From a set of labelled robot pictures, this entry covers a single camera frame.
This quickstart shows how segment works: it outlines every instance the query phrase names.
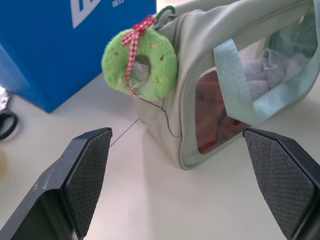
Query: zipper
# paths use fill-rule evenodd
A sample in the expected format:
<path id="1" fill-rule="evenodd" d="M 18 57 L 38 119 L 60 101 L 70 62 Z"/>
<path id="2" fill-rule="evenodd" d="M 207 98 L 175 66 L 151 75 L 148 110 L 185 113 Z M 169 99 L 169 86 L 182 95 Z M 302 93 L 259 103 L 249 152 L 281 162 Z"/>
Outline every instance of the zipper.
<path id="1" fill-rule="evenodd" d="M 176 27 L 175 27 L 175 31 L 174 31 L 173 43 L 172 43 L 172 46 L 173 46 L 175 53 L 177 53 L 179 50 L 178 47 L 179 47 L 179 42 L 181 39 L 181 32 L 182 32 L 183 26 L 185 25 L 185 22 L 190 14 L 191 14 L 191 12 L 186 12 L 186 13 L 180 15 L 177 19 L 177 23 L 176 23 Z M 169 97 L 166 97 L 162 103 L 162 110 L 165 112 L 167 111 L 167 108 L 168 108 L 168 102 L 169 102 Z"/>

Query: gingham bow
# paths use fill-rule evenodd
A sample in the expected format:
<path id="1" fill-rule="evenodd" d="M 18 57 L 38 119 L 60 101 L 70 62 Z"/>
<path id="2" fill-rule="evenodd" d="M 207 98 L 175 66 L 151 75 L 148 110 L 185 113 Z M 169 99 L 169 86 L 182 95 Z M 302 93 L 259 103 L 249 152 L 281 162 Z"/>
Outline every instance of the gingham bow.
<path id="1" fill-rule="evenodd" d="M 134 61 L 137 56 L 139 37 L 141 35 L 143 35 L 145 33 L 146 29 L 151 27 L 155 22 L 156 22 L 156 19 L 152 15 L 149 15 L 141 23 L 134 25 L 133 31 L 127 33 L 122 38 L 122 45 L 123 46 L 131 43 L 129 57 L 128 57 L 128 64 L 127 64 L 126 72 L 125 72 L 125 82 L 126 82 L 127 87 L 129 88 L 130 94 L 132 96 L 137 95 L 135 93 L 135 91 L 130 87 L 130 74 L 131 74 L 132 67 L 134 65 Z"/>

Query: white table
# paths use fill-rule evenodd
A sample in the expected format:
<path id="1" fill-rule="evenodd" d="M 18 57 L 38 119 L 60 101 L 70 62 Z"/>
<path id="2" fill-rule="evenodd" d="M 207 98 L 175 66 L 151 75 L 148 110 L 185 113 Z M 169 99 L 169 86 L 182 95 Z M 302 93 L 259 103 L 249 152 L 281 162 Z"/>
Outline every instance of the white table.
<path id="1" fill-rule="evenodd" d="M 320 163 L 320 80 L 261 129 L 297 140 Z M 137 119 L 129 96 L 101 76 L 52 114 L 15 97 L 20 130 L 0 143 L 0 228 L 70 140 L 113 128 L 113 143 Z M 110 148 L 104 184 L 85 240 L 285 240 L 258 188 L 239 138 L 196 169 L 174 168 L 139 121 Z"/>

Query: bag handle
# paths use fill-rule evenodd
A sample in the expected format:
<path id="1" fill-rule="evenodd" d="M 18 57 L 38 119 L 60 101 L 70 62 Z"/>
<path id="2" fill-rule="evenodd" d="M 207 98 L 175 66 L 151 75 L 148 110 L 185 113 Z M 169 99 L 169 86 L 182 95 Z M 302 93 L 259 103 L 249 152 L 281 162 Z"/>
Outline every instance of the bag handle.
<path id="1" fill-rule="evenodd" d="M 316 35 L 320 43 L 320 0 L 314 0 Z M 313 86 L 320 67 L 320 46 L 313 58 L 298 74 L 252 101 L 237 47 L 232 39 L 214 50 L 216 71 L 227 115 L 251 126 L 257 126 L 298 98 Z"/>

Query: green plush donut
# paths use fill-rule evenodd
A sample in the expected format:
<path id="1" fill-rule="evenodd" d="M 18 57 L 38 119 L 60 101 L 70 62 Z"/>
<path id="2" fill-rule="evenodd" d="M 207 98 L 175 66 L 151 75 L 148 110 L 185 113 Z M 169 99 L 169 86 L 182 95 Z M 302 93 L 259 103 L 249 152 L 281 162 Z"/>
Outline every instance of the green plush donut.
<path id="1" fill-rule="evenodd" d="M 106 46 L 101 66 L 107 84 L 125 94 L 131 94 L 126 82 L 130 44 L 123 37 L 133 29 L 120 32 Z M 178 60 L 169 40 L 152 28 L 139 37 L 129 86 L 137 97 L 159 101 L 169 95 L 177 82 Z"/>

